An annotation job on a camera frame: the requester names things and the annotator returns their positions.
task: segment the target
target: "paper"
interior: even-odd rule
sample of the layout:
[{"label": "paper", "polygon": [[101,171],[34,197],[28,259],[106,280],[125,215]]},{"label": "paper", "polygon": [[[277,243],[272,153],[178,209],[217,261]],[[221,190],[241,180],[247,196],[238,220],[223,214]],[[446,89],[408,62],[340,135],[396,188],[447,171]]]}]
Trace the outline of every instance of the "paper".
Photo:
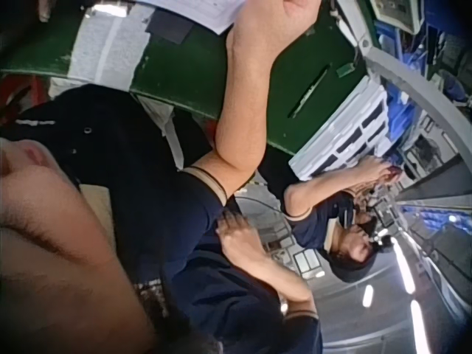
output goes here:
[{"label": "paper", "polygon": [[154,10],[137,4],[125,18],[100,12],[84,17],[67,77],[129,91],[149,42],[145,31]]},{"label": "paper", "polygon": [[137,0],[162,7],[211,29],[220,35],[236,19],[245,0]]}]

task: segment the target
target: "wrist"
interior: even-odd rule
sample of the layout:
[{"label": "wrist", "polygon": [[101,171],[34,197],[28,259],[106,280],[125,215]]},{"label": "wrist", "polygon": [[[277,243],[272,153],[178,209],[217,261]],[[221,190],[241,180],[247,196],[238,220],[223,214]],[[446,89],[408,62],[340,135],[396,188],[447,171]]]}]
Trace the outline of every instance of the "wrist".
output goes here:
[{"label": "wrist", "polygon": [[255,260],[254,262],[251,262],[249,267],[247,269],[244,269],[247,271],[250,275],[252,275],[254,278],[257,278],[259,280],[264,279],[264,274],[267,274],[268,271],[273,267],[275,264],[275,261],[272,260],[269,254],[266,254],[264,257],[261,257],[259,260]]},{"label": "wrist", "polygon": [[351,186],[355,186],[360,183],[364,183],[364,176],[362,173],[362,170],[359,168],[359,166],[354,166],[350,168],[350,180],[352,181]]}]

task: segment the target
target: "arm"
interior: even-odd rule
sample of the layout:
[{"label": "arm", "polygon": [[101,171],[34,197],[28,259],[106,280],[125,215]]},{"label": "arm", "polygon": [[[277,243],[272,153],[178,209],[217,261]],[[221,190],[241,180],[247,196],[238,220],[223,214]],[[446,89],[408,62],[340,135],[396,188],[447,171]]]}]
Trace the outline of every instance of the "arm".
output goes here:
[{"label": "arm", "polygon": [[218,236],[229,261],[277,290],[288,301],[288,317],[317,317],[313,294],[297,274],[280,266],[264,251],[257,230],[241,215],[227,212],[218,220]]},{"label": "arm", "polygon": [[251,177],[262,160],[272,65],[315,22],[320,3],[248,0],[228,35],[226,93],[215,149],[195,163],[219,182],[227,196]]},{"label": "arm", "polygon": [[254,278],[269,284],[287,299],[287,319],[297,316],[318,317],[313,294],[298,274],[270,257],[254,264],[247,272]]},{"label": "arm", "polygon": [[355,167],[326,172],[310,181],[292,184],[284,193],[285,209],[293,217],[304,215],[341,190],[389,175],[389,167],[389,162],[368,156]]}]

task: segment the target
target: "metal frame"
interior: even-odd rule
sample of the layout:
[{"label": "metal frame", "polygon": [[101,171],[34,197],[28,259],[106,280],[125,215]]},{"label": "metal frame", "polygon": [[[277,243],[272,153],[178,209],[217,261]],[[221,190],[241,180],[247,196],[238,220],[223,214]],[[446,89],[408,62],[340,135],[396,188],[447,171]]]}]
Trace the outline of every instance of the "metal frame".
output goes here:
[{"label": "metal frame", "polygon": [[406,92],[448,134],[472,171],[472,124],[432,83],[391,55],[377,48],[365,56],[377,74]]},{"label": "metal frame", "polygon": [[413,72],[391,55],[373,46],[361,8],[357,1],[338,0],[347,22],[367,62],[369,76],[379,76],[407,93],[448,134],[461,157],[472,171],[472,124],[434,85]]}]

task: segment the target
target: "pen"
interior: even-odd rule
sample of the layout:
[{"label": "pen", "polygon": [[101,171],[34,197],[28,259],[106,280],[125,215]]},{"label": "pen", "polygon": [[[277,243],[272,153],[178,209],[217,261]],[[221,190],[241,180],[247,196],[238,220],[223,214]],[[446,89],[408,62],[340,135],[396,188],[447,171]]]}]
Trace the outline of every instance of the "pen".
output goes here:
[{"label": "pen", "polygon": [[331,65],[326,65],[323,70],[320,72],[318,77],[313,81],[313,83],[310,85],[308,90],[305,92],[303,95],[302,99],[300,100],[299,104],[292,110],[292,112],[288,115],[289,119],[294,119],[297,114],[302,110],[302,108],[305,106],[305,103],[308,101],[308,99],[311,97],[311,95],[315,92],[316,88],[318,85],[321,83],[323,78],[326,76],[328,70],[330,69]]}]

